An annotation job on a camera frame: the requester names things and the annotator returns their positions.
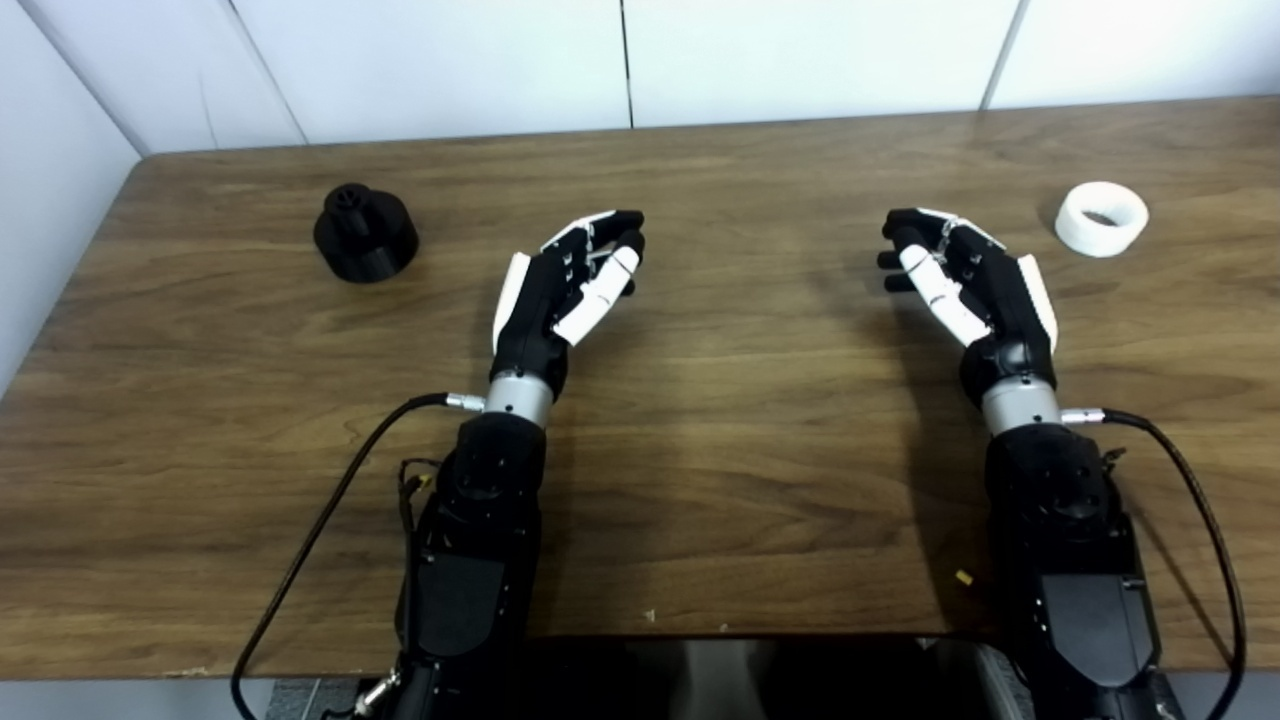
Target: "wooden table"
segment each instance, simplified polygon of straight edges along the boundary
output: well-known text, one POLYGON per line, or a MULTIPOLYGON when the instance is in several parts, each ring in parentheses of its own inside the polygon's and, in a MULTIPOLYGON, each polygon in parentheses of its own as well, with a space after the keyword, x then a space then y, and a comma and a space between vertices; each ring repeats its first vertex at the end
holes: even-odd
MULTIPOLYGON (((484 389, 511 252, 617 206, 648 214, 649 252, 553 413, 532 635, 991 632, 960 350, 874 264, 884 213, 923 205, 1039 258, 1064 405, 1179 442, 1252 665, 1280 667, 1277 133, 1262 99, 151 158, 0 410, 0 676, 229 673, 378 420, 484 389), (1152 211, 1111 260, 1048 229, 1102 178, 1152 211), (381 284, 337 281, 311 243, 352 179, 403 197, 424 238, 381 284)), ((375 451, 256 674, 392 662, 393 468, 462 419, 411 416, 375 451)), ((1097 434, 1130 448, 1166 665, 1220 666, 1221 580, 1181 482, 1146 437, 1097 434)))

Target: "robotic hand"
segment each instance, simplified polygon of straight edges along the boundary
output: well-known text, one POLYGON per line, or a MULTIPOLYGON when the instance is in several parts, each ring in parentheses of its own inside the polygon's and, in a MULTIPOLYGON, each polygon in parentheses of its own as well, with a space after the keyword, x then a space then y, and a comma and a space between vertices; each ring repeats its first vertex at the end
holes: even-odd
POLYGON ((1057 322, 1034 258, 956 215, 892 210, 890 292, 920 293, 964 346, 960 382, 992 438, 991 547, 1012 660, 1041 720, 1160 719, 1151 598, 1110 457, 1066 428, 1055 388, 1057 322))
POLYGON ((408 568, 397 611, 401 653, 356 715, 388 720, 500 717, 516 700, 515 664, 538 565, 544 428, 564 387, 567 350, 622 295, 644 252, 644 215, 611 210, 570 223, 540 254, 512 258, 494 319, 488 397, 458 430, 416 527, 402 518, 408 568))

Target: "wire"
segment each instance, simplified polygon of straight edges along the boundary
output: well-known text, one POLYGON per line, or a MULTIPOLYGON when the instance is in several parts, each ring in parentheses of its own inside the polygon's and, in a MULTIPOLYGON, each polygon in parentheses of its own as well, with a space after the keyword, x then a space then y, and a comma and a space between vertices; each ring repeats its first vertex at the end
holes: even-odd
POLYGON ((410 466, 415 464, 430 465, 433 469, 439 468, 440 462, 436 460, 429 460, 426 457, 410 457, 407 460, 401 460, 399 474, 396 477, 396 495, 398 496, 398 509, 401 518, 401 527, 404 529, 404 618, 401 624, 401 652, 406 657, 412 659, 417 653, 413 652, 417 648, 417 643, 412 638, 417 637, 417 628, 413 623, 415 612, 417 607, 417 548, 413 547, 413 493, 425 487, 424 484, 415 484, 406 479, 410 466))
POLYGON ((1204 519, 1204 528, 1208 529, 1208 536, 1213 541, 1213 552, 1217 553, 1217 566, 1222 570, 1222 580, 1226 584, 1226 598, 1231 606, 1231 659, 1228 662, 1229 674, 1226 678, 1226 687, 1222 688, 1222 694, 1219 696, 1217 702, 1213 703, 1213 708, 1210 711, 1206 720, 1222 720, 1226 715, 1228 708, 1231 707, 1231 701, 1235 700, 1235 693, 1240 689, 1240 683, 1244 680, 1244 666, 1245 666, 1245 628, 1244 628, 1244 601, 1240 600, 1240 585, 1235 579, 1235 569, 1231 566, 1231 559, 1226 553, 1226 541, 1222 539, 1222 529, 1217 525, 1217 519, 1213 518, 1213 510, 1208 506, 1208 498, 1204 496, 1204 488, 1201 487, 1199 480, 1196 479, 1196 473, 1192 471, 1192 466, 1183 457, 1183 454, 1178 451, 1174 441, 1160 432, 1160 428, 1155 423, 1146 418, 1138 415, 1132 415, 1129 413, 1121 413, 1119 410, 1102 409, 1102 421, 1115 423, 1119 425, 1129 425, 1146 430, 1151 437, 1156 438, 1156 442, 1165 448, 1169 454, 1170 460, 1174 465, 1178 465, 1178 470, 1183 474, 1183 480, 1187 482, 1187 489, 1190 491, 1192 498, 1196 500, 1196 507, 1199 510, 1201 518, 1204 519))
POLYGON ((289 593, 289 588, 293 587, 293 580, 298 577, 298 570, 302 569, 302 564, 307 561, 307 556, 311 555, 311 548, 315 547, 316 539, 324 530, 325 523, 333 515, 333 511, 338 509, 338 503, 342 497, 347 493, 347 488, 351 487, 351 480, 356 478, 356 471, 369 457, 369 451, 374 448, 374 445, 383 437, 383 434, 396 424, 406 414, 417 410, 419 407, 426 407, 430 405, 445 405, 448 393, 433 392, 430 395, 420 395, 404 401, 403 405, 392 410, 392 414, 383 419, 381 423, 374 428, 374 432, 365 438, 365 445, 360 446, 356 451, 356 456, 351 459, 351 464, 347 465, 347 471, 343 473, 342 479, 338 480, 338 487, 333 489, 333 495, 329 497, 329 502, 325 503, 324 509, 320 511, 320 516, 311 525, 307 532, 306 539, 302 541, 302 547, 298 548, 298 553, 293 556, 293 561, 289 562, 289 568, 284 571, 284 578, 280 580, 280 587, 275 589, 275 596, 271 602, 268 603, 266 610, 262 612, 262 618, 257 621, 257 626, 253 628, 253 633, 248 637, 248 642, 244 643, 244 650, 241 651, 239 659, 236 661, 236 667, 232 669, 232 702, 236 703, 236 710, 239 711, 241 717, 244 720, 257 720, 253 716, 253 711, 248 708, 244 702, 244 694, 241 692, 241 678, 244 676, 244 669, 248 666, 250 657, 253 656, 253 651, 257 650, 257 643, 262 641, 262 635, 266 634, 266 629, 271 625, 271 620, 275 618, 275 612, 280 609, 280 603, 284 602, 284 596, 289 593))

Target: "metal connector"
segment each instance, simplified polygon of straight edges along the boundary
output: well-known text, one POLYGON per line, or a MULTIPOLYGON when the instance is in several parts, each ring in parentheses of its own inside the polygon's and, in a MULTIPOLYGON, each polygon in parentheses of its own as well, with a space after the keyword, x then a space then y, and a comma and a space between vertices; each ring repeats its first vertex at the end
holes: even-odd
POLYGON ((376 685, 370 688, 370 691, 356 698, 356 717, 372 717, 374 708, 378 703, 387 697, 387 693, 392 692, 399 687, 399 670, 392 669, 392 674, 387 675, 376 685))
POLYGON ((1105 423, 1106 413, 1101 407, 1069 407, 1062 410, 1064 425, 1096 425, 1105 423))
POLYGON ((466 410, 468 413, 484 413, 484 398, 479 395, 461 395, 451 392, 445 398, 445 405, 449 407, 457 407, 458 410, 466 410))

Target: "white ring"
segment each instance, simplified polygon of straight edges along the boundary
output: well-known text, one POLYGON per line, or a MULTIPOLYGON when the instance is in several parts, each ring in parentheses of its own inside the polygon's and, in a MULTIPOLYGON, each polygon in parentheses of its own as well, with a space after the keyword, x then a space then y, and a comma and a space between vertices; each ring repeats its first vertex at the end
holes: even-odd
POLYGON ((1071 250, 1111 258, 1137 240, 1148 219, 1151 213, 1137 192, 1114 182, 1087 182, 1066 193, 1053 228, 1071 250))

